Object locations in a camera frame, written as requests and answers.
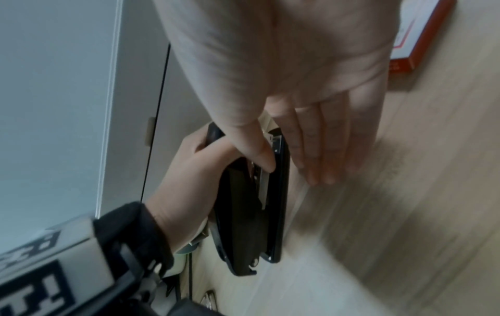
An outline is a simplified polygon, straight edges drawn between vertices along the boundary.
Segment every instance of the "sticker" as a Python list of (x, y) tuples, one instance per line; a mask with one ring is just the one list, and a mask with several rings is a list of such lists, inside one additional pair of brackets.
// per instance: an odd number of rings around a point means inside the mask
[(1, 316), (56, 315), (72, 305), (74, 297), (58, 261), (0, 285)]
[(33, 240), (21, 247), (13, 249), (0, 255), (0, 273), (18, 263), (21, 263), (31, 257), (41, 254), (53, 248), (61, 231), (53, 232), (38, 239)]

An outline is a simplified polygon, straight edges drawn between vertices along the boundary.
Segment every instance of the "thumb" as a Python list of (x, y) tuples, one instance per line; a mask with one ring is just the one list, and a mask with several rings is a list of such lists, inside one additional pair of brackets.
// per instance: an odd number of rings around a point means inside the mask
[(267, 172), (274, 171), (276, 168), (274, 153), (264, 138), (258, 120), (239, 127), (222, 124), (218, 126), (245, 157), (261, 166)]
[(220, 172), (243, 156), (227, 137), (216, 140), (197, 154), (204, 163)]

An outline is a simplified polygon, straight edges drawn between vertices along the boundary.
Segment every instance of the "stapler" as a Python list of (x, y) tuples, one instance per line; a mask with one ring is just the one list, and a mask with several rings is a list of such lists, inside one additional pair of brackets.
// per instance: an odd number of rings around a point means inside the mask
[[(271, 263), (281, 259), (290, 152), (281, 129), (264, 135), (274, 151), (275, 171), (267, 173), (246, 158), (230, 164), (208, 220), (219, 257), (237, 276), (255, 275), (252, 268), (259, 258)], [(223, 136), (211, 123), (206, 145)]]

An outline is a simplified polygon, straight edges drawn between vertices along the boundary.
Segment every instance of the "white wall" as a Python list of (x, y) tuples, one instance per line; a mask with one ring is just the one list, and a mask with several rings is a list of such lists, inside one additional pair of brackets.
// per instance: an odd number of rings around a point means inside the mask
[(100, 203), (121, 0), (0, 1), (0, 252)]

